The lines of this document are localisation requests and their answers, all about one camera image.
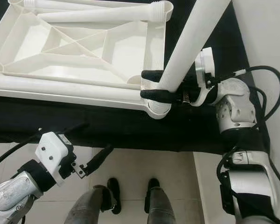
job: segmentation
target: person's foot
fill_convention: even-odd
[[[160,186],[160,182],[156,178],[152,178],[149,180],[148,187],[147,187],[147,193],[146,193],[146,197],[145,197],[145,204],[144,204],[144,211],[146,213],[149,213],[151,188],[159,187],[159,186]]]
[[[113,193],[113,197],[116,200],[116,205],[112,209],[113,214],[117,215],[121,212],[121,202],[120,202],[120,189],[116,178],[110,178],[107,183],[108,188]]]

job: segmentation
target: white plastic pipe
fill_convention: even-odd
[[[176,92],[230,1],[196,1],[157,89]],[[149,101],[149,106],[155,113],[170,109],[169,104],[156,101]]]
[[[103,9],[105,7],[90,6],[86,4],[77,4],[61,1],[51,0],[24,0],[24,7],[26,8],[49,8],[49,9],[60,9],[60,10],[92,10],[92,9]]]
[[[38,14],[46,22],[165,21],[165,1],[132,7]]]
[[[106,86],[66,83],[43,79],[6,76],[0,73],[0,89],[63,96],[140,102],[140,91]]]

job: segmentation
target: tiled floor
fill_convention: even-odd
[[[0,155],[13,144],[0,144]],[[0,182],[8,179],[23,163],[36,159],[36,145],[29,144],[0,164]],[[75,147],[77,159],[86,163],[99,149]],[[144,197],[147,182],[157,177],[167,193],[178,224],[201,224],[196,171],[192,153],[173,153],[131,149],[115,149],[99,170],[80,180],[69,177],[62,187],[55,186],[37,200],[26,215],[27,224],[63,224],[75,201],[89,188],[106,185],[110,177],[116,177],[121,187],[122,212],[100,214],[99,224],[144,224]]]

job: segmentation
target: white wall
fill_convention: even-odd
[[[233,5],[250,65],[270,65],[280,71],[280,0],[233,0]],[[279,94],[278,80],[266,71],[254,72],[253,76],[256,85],[267,93],[269,110]],[[272,158],[280,171],[280,108],[267,125]]]

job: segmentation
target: black cloth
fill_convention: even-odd
[[[171,2],[174,10],[166,26],[165,65],[195,3]],[[0,0],[0,19],[6,8],[7,1]],[[214,51],[217,74],[249,66],[232,3],[206,42],[208,46]],[[82,122],[89,123],[89,127],[68,134],[75,145],[104,147],[111,143],[122,148],[219,154],[225,150],[216,111],[209,106],[173,105],[164,119],[154,120],[142,111],[0,97],[0,142],[21,141],[39,127],[61,130]]]

